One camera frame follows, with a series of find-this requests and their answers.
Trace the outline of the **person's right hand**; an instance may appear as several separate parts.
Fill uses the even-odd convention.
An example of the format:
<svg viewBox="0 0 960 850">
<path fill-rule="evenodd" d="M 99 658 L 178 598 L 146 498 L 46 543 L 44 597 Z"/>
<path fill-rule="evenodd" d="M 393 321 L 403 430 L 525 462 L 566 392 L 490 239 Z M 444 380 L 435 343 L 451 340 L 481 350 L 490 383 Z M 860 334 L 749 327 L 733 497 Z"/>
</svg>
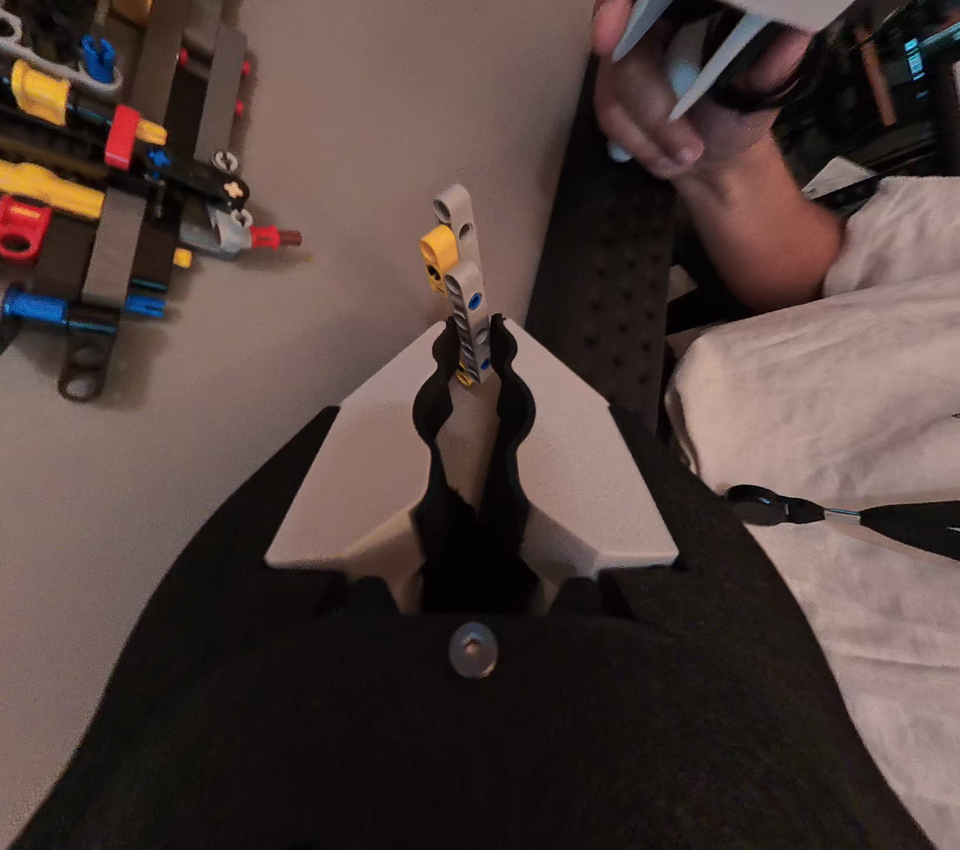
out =
<svg viewBox="0 0 960 850">
<path fill-rule="evenodd" d="M 654 25 L 614 61 L 633 2 L 594 5 L 592 48 L 599 58 L 594 108 L 606 137 L 683 194 L 798 192 L 772 135 L 774 110 L 738 114 L 702 99 L 685 116 L 669 118 L 677 99 L 666 72 L 668 24 Z"/>
</svg>

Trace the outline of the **lego chassis model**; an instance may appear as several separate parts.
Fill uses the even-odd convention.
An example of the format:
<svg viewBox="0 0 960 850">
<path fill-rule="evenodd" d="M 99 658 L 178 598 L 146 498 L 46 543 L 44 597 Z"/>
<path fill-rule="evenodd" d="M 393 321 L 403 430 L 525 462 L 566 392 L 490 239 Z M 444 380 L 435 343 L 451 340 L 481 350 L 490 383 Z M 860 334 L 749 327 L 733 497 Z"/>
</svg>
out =
<svg viewBox="0 0 960 850">
<path fill-rule="evenodd" d="M 64 335 L 56 388 L 104 390 L 126 317 L 196 252 L 299 247 L 258 224 L 234 151 L 252 69 L 228 0 L 1 0 L 2 351 Z"/>
</svg>

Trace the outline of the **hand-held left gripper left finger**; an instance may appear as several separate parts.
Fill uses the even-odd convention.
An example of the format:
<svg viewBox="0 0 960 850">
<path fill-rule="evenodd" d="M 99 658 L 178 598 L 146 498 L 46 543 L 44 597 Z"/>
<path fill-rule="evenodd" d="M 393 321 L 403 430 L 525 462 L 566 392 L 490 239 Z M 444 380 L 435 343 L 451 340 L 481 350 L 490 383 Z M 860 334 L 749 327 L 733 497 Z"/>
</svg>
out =
<svg viewBox="0 0 960 850">
<path fill-rule="evenodd" d="M 376 577 L 400 611 L 419 610 L 425 557 L 412 513 L 431 455 L 414 401 L 438 368 L 433 346 L 445 328 L 433 324 L 342 401 L 265 554 L 270 568 Z"/>
</svg>

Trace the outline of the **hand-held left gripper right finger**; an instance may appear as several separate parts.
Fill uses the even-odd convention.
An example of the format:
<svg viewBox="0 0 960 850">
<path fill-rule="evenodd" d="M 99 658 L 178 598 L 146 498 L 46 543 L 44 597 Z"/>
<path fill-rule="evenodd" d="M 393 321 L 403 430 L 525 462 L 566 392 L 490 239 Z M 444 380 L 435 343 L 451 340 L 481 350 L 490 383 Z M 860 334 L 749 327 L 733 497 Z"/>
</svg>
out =
<svg viewBox="0 0 960 850">
<path fill-rule="evenodd" d="M 536 574 L 544 613 L 571 578 L 667 567 L 679 549 L 601 394 L 506 319 L 510 368 L 534 402 L 516 450 L 529 505 L 520 557 Z"/>
</svg>

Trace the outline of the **person's white shirt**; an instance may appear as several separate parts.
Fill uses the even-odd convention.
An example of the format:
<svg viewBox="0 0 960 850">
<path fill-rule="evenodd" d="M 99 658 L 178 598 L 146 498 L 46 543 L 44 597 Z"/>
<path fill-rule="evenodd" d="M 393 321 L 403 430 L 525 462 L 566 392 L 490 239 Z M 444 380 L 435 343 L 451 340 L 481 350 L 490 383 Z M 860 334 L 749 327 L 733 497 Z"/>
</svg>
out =
<svg viewBox="0 0 960 850">
<path fill-rule="evenodd" d="M 889 177 L 810 304 L 695 340 L 667 396 L 694 473 L 827 508 L 958 500 L 957 177 Z M 820 641 L 870 753 L 958 848 L 958 562 L 819 522 L 750 528 Z"/>
</svg>

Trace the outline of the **long grey lego beam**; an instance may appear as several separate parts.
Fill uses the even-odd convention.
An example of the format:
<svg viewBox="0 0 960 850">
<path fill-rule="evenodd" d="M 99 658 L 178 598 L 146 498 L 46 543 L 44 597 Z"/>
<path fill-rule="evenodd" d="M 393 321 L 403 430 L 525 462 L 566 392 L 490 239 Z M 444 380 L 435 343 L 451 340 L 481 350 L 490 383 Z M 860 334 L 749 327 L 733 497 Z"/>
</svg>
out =
<svg viewBox="0 0 960 850">
<path fill-rule="evenodd" d="M 436 196 L 434 214 L 438 225 L 451 231 L 457 245 L 459 261 L 472 262 L 483 272 L 474 205 L 466 187 L 454 183 Z"/>
</svg>

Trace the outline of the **black perforated mat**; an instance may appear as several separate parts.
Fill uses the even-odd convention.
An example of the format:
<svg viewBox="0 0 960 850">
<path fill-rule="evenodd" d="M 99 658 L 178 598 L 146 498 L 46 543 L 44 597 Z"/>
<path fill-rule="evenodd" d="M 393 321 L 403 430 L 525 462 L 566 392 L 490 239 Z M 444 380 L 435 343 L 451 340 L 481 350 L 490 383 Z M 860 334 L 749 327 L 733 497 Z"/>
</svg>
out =
<svg viewBox="0 0 960 850">
<path fill-rule="evenodd" d="M 653 434 L 662 404 L 674 193 L 613 160 L 586 65 L 524 327 Z"/>
</svg>

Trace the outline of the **short grey lego beam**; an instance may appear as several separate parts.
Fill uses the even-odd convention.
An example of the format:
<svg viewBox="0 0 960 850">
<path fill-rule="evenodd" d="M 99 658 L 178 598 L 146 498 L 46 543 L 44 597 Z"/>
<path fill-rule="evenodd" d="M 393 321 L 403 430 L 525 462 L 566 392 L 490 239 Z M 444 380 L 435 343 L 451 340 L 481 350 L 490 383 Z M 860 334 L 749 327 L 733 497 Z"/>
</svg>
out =
<svg viewBox="0 0 960 850">
<path fill-rule="evenodd" d="M 491 358 L 490 312 L 482 272 L 474 263 L 462 261 L 446 277 L 446 295 L 460 340 L 460 364 L 477 380 L 475 385 L 480 385 L 492 373 L 482 374 L 479 369 L 486 357 Z M 483 303 L 471 311 L 468 301 L 475 292 L 483 294 Z"/>
</svg>

